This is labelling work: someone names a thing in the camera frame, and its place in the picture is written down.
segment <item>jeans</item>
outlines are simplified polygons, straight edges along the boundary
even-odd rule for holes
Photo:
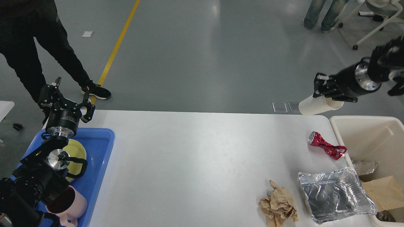
[[[67,32],[59,20],[54,0],[43,0],[27,15],[0,20],[0,53],[35,102],[46,81],[34,37],[81,87],[92,83],[67,41]]]
[[[318,20],[318,15],[323,9],[326,0],[312,0],[306,17],[304,18],[304,26],[312,29]],[[341,13],[344,11],[345,5],[348,0],[332,0],[331,6],[321,23],[322,31],[329,31],[337,23]]]

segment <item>crushed soda can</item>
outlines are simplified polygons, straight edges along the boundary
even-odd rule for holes
[[[311,146],[323,148],[324,151],[335,160],[343,157],[347,151],[345,146],[333,146],[332,144],[327,143],[318,132],[312,132],[309,136],[308,142]]]

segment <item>blue tray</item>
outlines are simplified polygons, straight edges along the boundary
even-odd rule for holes
[[[36,134],[24,157],[41,145],[43,142],[41,134],[44,131],[42,130]],[[87,199],[87,210],[78,219],[77,225],[77,227],[87,227],[90,223],[109,156],[111,155],[115,134],[108,128],[79,128],[76,136],[72,137],[72,139],[79,141],[87,152],[88,165],[85,174],[71,183]],[[45,205],[40,202],[37,210],[46,212]],[[49,227],[51,224],[50,220],[44,219],[40,227]]]

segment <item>black pants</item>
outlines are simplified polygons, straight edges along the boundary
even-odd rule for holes
[[[0,20],[0,53],[35,102],[46,81],[34,37],[81,87],[92,82],[67,41],[54,0],[43,0],[28,15]]]

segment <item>crumpled brown paper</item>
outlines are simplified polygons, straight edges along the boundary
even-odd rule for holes
[[[375,203],[377,211],[404,206],[404,193],[393,176],[364,182],[362,187]]]
[[[281,227],[286,219],[292,217],[294,222],[298,221],[296,205],[290,192],[279,187],[273,181],[269,181],[274,191],[266,197],[263,197],[258,205],[262,212],[268,216],[268,227]]]

